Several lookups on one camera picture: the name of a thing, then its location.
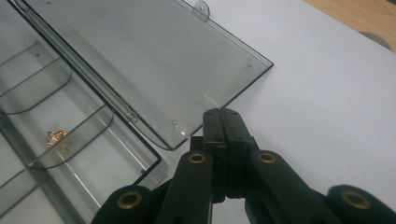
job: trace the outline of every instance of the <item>brown wood surface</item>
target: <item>brown wood surface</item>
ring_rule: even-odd
[[[305,0],[359,32],[385,39],[396,52],[396,5],[387,0]]]

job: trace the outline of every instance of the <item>white table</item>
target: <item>white table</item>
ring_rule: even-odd
[[[396,210],[396,54],[304,1],[206,2],[213,21],[275,64],[228,106],[259,146],[312,189],[353,185]],[[158,149],[168,176],[189,146]],[[215,205],[213,223],[247,223],[243,204]]]

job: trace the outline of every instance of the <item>wooden surface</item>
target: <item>wooden surface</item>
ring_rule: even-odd
[[[396,5],[387,0],[305,0],[359,32],[385,39],[396,52]]]

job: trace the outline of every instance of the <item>gold jewelry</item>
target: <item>gold jewelry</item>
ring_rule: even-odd
[[[47,147],[52,147],[55,145],[57,142],[59,142],[61,139],[63,139],[65,136],[67,136],[68,132],[67,131],[50,131],[47,132]]]

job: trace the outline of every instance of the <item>transparent lid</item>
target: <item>transparent lid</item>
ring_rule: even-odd
[[[163,148],[179,146],[206,110],[226,106],[273,66],[182,1],[18,2],[29,20],[41,20],[39,30],[51,27],[43,33],[52,44],[61,39],[70,49],[60,53],[87,64],[115,105],[124,106],[120,113]]]

